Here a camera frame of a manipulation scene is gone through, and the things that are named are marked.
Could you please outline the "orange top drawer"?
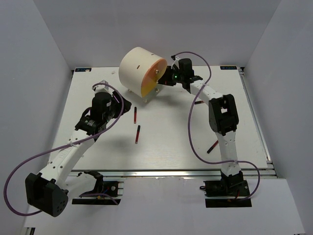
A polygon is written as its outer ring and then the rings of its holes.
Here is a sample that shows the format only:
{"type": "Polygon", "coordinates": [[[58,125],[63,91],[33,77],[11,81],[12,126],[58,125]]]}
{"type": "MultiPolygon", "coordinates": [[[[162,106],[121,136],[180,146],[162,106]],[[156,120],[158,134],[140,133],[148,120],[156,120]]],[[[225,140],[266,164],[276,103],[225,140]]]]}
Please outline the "orange top drawer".
{"type": "Polygon", "coordinates": [[[164,58],[158,59],[148,68],[143,81],[157,82],[165,73],[167,69],[167,61],[164,58]]]}

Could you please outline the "yellow drawer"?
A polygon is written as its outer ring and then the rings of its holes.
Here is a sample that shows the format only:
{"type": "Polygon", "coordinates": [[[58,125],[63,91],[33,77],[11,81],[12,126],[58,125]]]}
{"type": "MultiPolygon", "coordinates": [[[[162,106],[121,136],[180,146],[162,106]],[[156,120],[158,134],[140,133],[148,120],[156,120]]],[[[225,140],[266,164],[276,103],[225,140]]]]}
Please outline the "yellow drawer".
{"type": "Polygon", "coordinates": [[[144,78],[141,83],[140,94],[144,98],[157,86],[157,81],[152,78],[144,78]]]}

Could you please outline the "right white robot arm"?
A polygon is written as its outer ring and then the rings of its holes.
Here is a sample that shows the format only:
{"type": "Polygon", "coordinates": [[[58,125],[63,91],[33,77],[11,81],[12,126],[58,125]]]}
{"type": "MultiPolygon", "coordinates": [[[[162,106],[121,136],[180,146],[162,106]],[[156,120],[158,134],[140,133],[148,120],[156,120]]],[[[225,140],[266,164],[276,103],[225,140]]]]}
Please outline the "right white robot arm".
{"type": "Polygon", "coordinates": [[[235,136],[239,117],[234,96],[222,94],[215,91],[200,76],[195,75],[192,61],[189,58],[179,59],[172,56],[174,60],[168,66],[165,74],[158,83],[165,86],[174,86],[180,83],[190,94],[198,98],[208,106],[208,123],[211,130],[218,139],[221,161],[202,162],[211,165],[221,165],[221,190],[226,195],[233,195],[239,188],[238,183],[243,180],[243,173],[238,163],[235,136]]]}

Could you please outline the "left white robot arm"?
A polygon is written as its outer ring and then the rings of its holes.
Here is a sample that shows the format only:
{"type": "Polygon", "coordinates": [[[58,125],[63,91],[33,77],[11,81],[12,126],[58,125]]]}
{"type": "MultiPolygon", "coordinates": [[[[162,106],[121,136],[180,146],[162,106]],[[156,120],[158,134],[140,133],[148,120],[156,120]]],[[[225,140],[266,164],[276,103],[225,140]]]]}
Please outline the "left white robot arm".
{"type": "Polygon", "coordinates": [[[39,173],[30,173],[26,177],[28,204],[57,217],[69,200],[75,197],[104,195],[108,189],[104,185],[103,175],[97,171],[85,170],[71,181],[67,177],[84,153],[98,140],[107,123],[128,112],[131,105],[116,91],[109,93],[101,89],[95,92],[91,106],[85,109],[75,125],[67,147],[62,148],[39,173]]]}

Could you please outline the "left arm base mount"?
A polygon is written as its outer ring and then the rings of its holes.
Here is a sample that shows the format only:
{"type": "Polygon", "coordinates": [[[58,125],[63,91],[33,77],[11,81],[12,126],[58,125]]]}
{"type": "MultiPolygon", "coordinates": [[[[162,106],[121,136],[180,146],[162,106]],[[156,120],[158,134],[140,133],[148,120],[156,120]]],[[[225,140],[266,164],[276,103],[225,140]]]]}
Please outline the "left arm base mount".
{"type": "Polygon", "coordinates": [[[86,170],[80,172],[78,176],[91,176],[94,180],[92,189],[81,193],[72,199],[73,205],[113,205],[117,206],[121,202],[124,182],[118,180],[108,180],[100,172],[86,170]]]}

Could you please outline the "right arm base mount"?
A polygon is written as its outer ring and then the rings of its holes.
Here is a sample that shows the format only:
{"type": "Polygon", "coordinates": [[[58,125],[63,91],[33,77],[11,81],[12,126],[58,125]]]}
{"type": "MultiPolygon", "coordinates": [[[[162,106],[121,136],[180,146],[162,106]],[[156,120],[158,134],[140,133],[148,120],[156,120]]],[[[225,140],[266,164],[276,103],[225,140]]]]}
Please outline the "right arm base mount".
{"type": "Polygon", "coordinates": [[[252,202],[247,181],[243,173],[226,176],[221,174],[220,180],[204,181],[199,187],[205,195],[207,208],[251,208],[252,202]]]}

